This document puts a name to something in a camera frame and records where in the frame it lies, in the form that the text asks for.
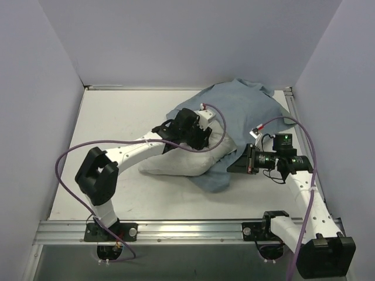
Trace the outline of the blue pillowcase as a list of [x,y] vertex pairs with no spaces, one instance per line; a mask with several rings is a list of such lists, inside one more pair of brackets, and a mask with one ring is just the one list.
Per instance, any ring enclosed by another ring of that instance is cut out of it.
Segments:
[[226,132],[237,146],[235,152],[220,159],[202,175],[190,177],[192,183],[210,193],[225,190],[230,184],[227,168],[244,152],[246,144],[255,141],[250,135],[253,128],[275,117],[277,120],[266,125],[264,133],[273,135],[295,125],[289,119],[289,112],[273,99],[273,95],[273,90],[260,83],[238,78],[205,88],[166,114],[167,119],[174,119],[182,108],[196,110],[201,103],[212,104],[222,112],[226,120]]

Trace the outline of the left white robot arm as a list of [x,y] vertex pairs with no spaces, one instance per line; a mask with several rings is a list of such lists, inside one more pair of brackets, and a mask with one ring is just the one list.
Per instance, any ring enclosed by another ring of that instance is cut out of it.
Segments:
[[118,235],[119,219],[112,204],[118,176],[139,162],[166,154],[182,143],[198,151],[208,147],[212,132],[209,125],[215,115],[206,108],[198,111],[183,108],[174,119],[154,127],[135,142],[107,150],[94,147],[88,151],[75,181],[89,200],[94,217],[101,222],[97,233],[102,239],[111,241]]

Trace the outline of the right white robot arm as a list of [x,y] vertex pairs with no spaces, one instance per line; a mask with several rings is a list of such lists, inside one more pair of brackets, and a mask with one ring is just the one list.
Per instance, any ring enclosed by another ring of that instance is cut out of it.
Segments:
[[287,246],[294,254],[294,268],[304,279],[344,277],[349,271],[356,245],[336,225],[326,204],[315,187],[313,167],[306,156],[298,155],[292,144],[292,134],[271,136],[272,151],[262,150],[263,135],[252,132],[254,143],[227,170],[230,173],[257,174],[276,170],[291,192],[302,214],[302,225],[296,225],[286,211],[266,211],[261,224],[243,223],[244,240],[279,241],[278,248],[259,247],[266,260],[275,260]]

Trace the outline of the white pillow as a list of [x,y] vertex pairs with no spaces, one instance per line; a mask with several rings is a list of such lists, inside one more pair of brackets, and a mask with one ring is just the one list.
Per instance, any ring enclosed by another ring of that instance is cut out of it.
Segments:
[[221,158],[237,149],[232,138],[225,134],[220,123],[210,124],[209,137],[211,151],[204,153],[188,152],[176,148],[164,155],[154,156],[142,161],[138,171],[143,174],[167,176],[200,176],[213,167]]

